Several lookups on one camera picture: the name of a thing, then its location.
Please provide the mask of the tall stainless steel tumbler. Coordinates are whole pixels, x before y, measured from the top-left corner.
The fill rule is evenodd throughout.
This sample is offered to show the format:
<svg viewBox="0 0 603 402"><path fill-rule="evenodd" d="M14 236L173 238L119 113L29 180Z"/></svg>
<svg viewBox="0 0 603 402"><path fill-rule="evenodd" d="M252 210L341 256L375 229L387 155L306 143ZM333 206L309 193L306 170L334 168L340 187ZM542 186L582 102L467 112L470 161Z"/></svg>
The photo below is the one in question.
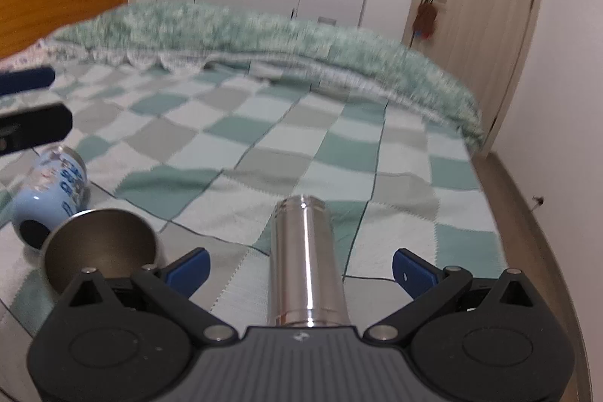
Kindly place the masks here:
<svg viewBox="0 0 603 402"><path fill-rule="evenodd" d="M269 323L350 325L326 204L310 195L277 203L271 221Z"/></svg>

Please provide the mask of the light blue printed cup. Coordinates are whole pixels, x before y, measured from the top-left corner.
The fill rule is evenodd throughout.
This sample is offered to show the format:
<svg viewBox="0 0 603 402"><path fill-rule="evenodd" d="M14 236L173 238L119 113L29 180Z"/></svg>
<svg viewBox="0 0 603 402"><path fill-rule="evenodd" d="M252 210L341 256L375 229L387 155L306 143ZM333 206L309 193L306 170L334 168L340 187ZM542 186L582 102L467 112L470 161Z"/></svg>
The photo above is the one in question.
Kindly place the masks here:
<svg viewBox="0 0 603 402"><path fill-rule="evenodd" d="M84 209L87 169L72 148L55 145L35 161L12 199L11 223L30 248L41 250L51 233Z"/></svg>

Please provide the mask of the pink steel-rimmed cup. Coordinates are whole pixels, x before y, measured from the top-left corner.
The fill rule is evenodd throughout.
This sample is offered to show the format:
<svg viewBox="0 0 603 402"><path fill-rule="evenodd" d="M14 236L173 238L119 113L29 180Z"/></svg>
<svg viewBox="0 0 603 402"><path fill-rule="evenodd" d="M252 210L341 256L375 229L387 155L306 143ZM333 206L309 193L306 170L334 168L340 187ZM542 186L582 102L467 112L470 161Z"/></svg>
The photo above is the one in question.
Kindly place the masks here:
<svg viewBox="0 0 603 402"><path fill-rule="evenodd" d="M44 286L54 300L84 268L105 278L128 278L146 264L165 265L158 234L138 214L118 208L72 216L52 232L40 255Z"/></svg>

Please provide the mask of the floral pillow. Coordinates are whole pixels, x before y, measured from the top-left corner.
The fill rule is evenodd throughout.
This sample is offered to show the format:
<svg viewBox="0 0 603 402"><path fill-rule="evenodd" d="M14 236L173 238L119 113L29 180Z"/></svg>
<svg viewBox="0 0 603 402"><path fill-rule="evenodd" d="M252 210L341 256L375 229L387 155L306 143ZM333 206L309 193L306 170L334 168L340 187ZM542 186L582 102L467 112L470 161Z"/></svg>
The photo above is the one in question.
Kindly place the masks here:
<svg viewBox="0 0 603 402"><path fill-rule="evenodd" d="M41 39L23 51L3 58L0 69L2 71L18 71L42 65L54 65L63 61L81 61L88 57L89 51L80 45L53 39Z"/></svg>

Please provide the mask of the green checkered bed blanket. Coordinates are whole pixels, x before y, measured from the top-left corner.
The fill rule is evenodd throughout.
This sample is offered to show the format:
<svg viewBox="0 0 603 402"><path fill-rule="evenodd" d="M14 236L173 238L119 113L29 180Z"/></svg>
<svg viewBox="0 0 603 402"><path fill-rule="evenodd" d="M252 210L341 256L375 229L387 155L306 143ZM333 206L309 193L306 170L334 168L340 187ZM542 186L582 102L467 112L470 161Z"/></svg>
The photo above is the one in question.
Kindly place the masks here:
<svg viewBox="0 0 603 402"><path fill-rule="evenodd" d="M337 94L254 64L55 70L50 89L4 97L2 110L66 104L91 206L142 216L168 258L208 249L193 299L238 330L267 319L270 218L292 195L326 203L359 329L408 300L392 278L397 249L482 278L505 268L464 140L358 86Z"/></svg>

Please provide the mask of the green floral duvet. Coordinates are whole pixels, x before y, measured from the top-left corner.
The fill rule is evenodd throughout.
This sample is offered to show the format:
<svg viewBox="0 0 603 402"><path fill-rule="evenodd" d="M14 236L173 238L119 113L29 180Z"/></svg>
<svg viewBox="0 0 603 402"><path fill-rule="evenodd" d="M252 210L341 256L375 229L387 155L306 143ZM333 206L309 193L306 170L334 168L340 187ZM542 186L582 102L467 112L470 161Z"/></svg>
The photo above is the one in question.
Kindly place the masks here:
<svg viewBox="0 0 603 402"><path fill-rule="evenodd" d="M45 45L58 57L191 68L261 62L307 81L389 98L452 127L472 149L484 144L474 95L426 56L367 29L194 3L125 4L56 29Z"/></svg>

